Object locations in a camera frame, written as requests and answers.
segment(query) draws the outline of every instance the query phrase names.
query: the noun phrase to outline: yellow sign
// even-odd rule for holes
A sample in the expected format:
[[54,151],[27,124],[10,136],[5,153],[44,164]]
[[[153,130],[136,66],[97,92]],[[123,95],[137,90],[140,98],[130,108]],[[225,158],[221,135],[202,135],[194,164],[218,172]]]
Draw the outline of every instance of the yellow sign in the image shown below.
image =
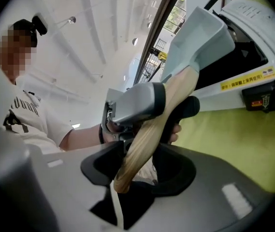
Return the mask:
[[241,86],[246,86],[251,83],[260,82],[266,79],[271,79],[275,77],[275,69],[273,66],[263,68],[259,71],[236,77],[229,81],[220,83],[221,90],[225,91],[232,88],[237,88]]

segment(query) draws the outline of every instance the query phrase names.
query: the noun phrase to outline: hand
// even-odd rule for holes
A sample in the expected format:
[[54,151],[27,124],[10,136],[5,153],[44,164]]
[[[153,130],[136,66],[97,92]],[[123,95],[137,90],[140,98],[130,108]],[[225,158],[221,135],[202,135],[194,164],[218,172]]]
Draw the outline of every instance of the hand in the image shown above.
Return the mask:
[[[137,132],[141,128],[141,125],[142,125],[141,123],[133,125],[133,133],[135,135],[137,134]],[[115,125],[112,122],[108,122],[107,127],[111,132],[120,132],[121,131],[121,127]],[[178,125],[178,124],[175,124],[174,128],[172,130],[171,137],[169,139],[170,144],[177,141],[178,135],[176,133],[178,133],[180,131],[181,131],[181,126]],[[103,132],[103,138],[104,138],[104,141],[107,142],[107,143],[114,141],[113,136],[111,134],[106,133],[106,132]]]

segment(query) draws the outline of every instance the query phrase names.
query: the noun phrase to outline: printed shirt logo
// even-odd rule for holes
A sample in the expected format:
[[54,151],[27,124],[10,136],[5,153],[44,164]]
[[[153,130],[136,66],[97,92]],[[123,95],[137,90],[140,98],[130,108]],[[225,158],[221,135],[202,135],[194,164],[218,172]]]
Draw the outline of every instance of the printed shirt logo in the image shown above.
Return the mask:
[[23,101],[23,100],[19,99],[18,97],[16,97],[14,99],[14,103],[11,105],[11,109],[9,109],[9,113],[3,123],[3,126],[6,128],[7,131],[12,131],[14,133],[20,133],[19,129],[21,127],[23,133],[28,133],[29,132],[28,127],[25,124],[20,122],[20,120],[14,114],[13,109],[26,109],[26,110],[29,110],[29,111],[35,113],[39,117],[39,114],[38,114],[35,106],[33,105],[33,103]]

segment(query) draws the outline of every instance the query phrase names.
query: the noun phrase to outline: white t-shirt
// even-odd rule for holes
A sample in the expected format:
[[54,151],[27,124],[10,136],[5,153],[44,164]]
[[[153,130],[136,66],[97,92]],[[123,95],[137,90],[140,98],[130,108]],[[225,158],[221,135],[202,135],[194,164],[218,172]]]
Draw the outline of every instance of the white t-shirt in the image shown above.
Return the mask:
[[3,126],[26,144],[38,146],[43,154],[61,152],[59,145],[72,130],[52,109],[34,95],[14,85],[15,98],[4,120]]

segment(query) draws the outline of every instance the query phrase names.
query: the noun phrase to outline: white cable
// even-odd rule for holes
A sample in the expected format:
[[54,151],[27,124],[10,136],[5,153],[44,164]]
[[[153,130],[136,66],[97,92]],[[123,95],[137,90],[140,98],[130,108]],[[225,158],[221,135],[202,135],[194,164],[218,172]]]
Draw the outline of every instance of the white cable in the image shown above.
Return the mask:
[[116,214],[116,219],[117,219],[117,226],[121,229],[124,229],[124,221],[123,221],[123,214],[122,214],[122,209],[121,209],[121,204],[119,201],[118,193],[114,189],[114,181],[110,183],[110,192],[112,195],[112,201],[113,201],[113,206]]

